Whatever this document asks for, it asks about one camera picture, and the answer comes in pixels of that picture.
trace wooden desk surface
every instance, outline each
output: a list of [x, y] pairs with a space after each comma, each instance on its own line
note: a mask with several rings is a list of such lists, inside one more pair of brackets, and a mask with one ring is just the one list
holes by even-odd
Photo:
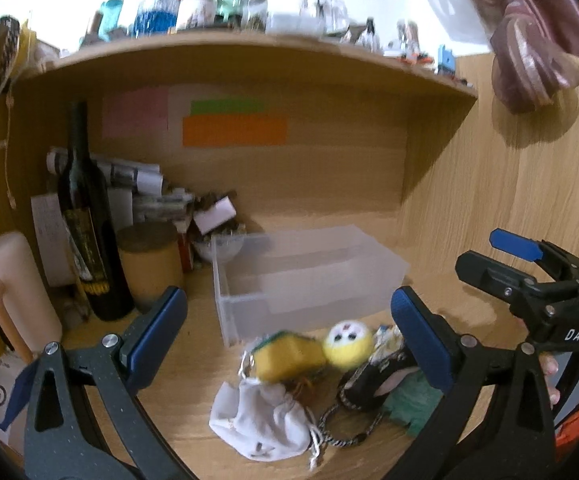
[[[525, 337], [524, 330], [506, 305], [460, 283], [454, 273], [440, 276], [410, 276], [410, 284], [432, 311], [443, 314], [457, 332], [469, 332], [480, 341], [513, 348]], [[139, 398], [172, 448], [201, 479], [375, 479], [381, 478], [409, 446], [412, 439], [390, 421], [383, 422], [368, 440], [351, 449], [330, 447], [323, 465], [310, 475], [309, 455], [282, 462], [251, 462], [221, 441], [208, 426], [210, 408], [224, 381], [234, 382], [240, 362], [240, 347], [225, 349], [214, 303], [212, 272], [205, 268], [188, 275], [188, 317], [167, 354], [151, 387]], [[92, 319], [66, 335], [67, 348], [91, 346], [109, 332], [122, 332], [135, 314], [114, 323]], [[386, 311], [364, 319], [370, 325], [390, 322]], [[311, 407], [318, 416], [333, 399], [337, 376], [319, 385]], [[490, 391], [484, 389], [466, 432], [483, 415]], [[89, 396], [110, 449], [131, 462], [103, 410], [94, 388]], [[335, 430], [350, 434], [361, 431], [367, 418], [355, 415]]]

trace translucent plastic box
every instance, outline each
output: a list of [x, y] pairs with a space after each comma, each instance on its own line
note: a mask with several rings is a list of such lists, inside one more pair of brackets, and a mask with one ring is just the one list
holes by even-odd
[[409, 269], [354, 225], [218, 236], [212, 259], [225, 346], [385, 310]]

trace red object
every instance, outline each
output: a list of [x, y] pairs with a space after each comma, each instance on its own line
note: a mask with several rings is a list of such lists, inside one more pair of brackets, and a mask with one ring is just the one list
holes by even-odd
[[178, 251], [181, 254], [183, 272], [192, 272], [194, 268], [194, 256], [192, 255], [192, 244], [187, 239], [186, 234], [178, 234]]
[[579, 440], [579, 410], [565, 419], [556, 435], [556, 459], [562, 460]]

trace white plastic bottle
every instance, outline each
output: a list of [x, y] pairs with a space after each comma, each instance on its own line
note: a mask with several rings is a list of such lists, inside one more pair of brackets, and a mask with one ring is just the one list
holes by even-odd
[[63, 328], [30, 245], [19, 231], [0, 235], [0, 283], [5, 310], [32, 352], [41, 352], [47, 343], [60, 341]]

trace yellow ball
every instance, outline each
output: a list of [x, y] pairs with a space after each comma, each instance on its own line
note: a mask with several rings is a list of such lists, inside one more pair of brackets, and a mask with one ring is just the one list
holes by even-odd
[[334, 325], [323, 341], [323, 353], [327, 360], [345, 371], [361, 366], [372, 352], [372, 332], [360, 321], [342, 321]]

